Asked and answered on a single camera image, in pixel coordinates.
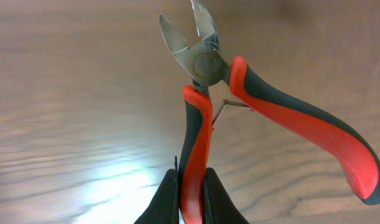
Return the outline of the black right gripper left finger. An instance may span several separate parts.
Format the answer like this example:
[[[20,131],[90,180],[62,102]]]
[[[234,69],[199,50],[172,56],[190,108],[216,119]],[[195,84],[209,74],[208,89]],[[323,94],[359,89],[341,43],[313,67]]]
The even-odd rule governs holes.
[[[178,158],[174,157],[174,168],[168,169],[147,209],[135,224],[178,224],[179,180]]]

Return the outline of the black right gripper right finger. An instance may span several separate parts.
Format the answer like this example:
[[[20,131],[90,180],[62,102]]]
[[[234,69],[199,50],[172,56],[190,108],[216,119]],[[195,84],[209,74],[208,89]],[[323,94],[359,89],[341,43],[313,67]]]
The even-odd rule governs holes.
[[[235,207],[216,171],[208,167],[203,182],[203,223],[249,224]]]

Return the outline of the red black handled pliers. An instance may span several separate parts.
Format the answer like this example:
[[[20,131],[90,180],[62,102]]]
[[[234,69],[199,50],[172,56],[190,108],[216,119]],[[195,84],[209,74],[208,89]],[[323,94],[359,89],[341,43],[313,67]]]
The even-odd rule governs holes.
[[[203,182],[214,123],[209,88],[225,82],[234,106],[256,111],[333,155],[353,193],[366,205],[380,204],[380,160],[366,140],[336,116],[288,95],[261,79],[243,57],[227,63],[220,55],[215,23],[201,1],[192,2],[200,43],[190,47],[165,16],[163,39],[192,83],[183,88],[186,135],[178,160],[179,211],[185,223],[203,223]]]

